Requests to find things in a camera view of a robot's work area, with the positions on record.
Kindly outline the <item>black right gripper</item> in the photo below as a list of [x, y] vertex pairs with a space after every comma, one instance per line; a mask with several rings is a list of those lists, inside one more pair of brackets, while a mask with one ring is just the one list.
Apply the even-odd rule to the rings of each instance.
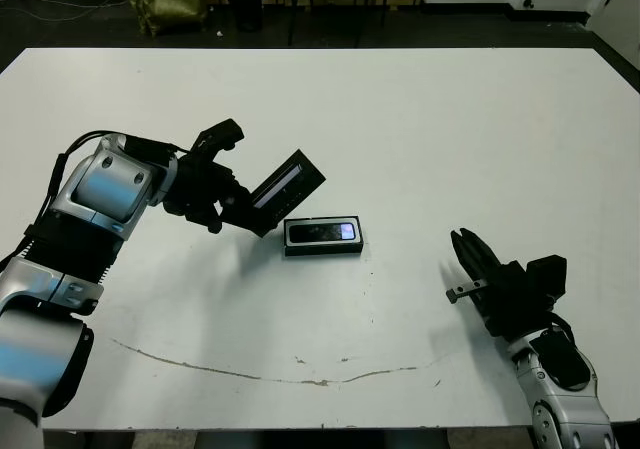
[[493, 337], [519, 339], [552, 325], [555, 263], [500, 264], [492, 249], [467, 229], [450, 232], [458, 262], [471, 282], [446, 290], [454, 304], [469, 297]]

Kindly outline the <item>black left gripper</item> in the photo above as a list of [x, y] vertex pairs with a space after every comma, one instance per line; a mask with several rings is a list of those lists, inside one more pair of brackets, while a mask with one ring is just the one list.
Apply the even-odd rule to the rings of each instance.
[[216, 208], [215, 204], [226, 195], [228, 199], [249, 199], [250, 191], [231, 169], [190, 152], [178, 160], [176, 177], [164, 197], [164, 210], [204, 226], [213, 234], [230, 225], [262, 237], [263, 220], [253, 206]]

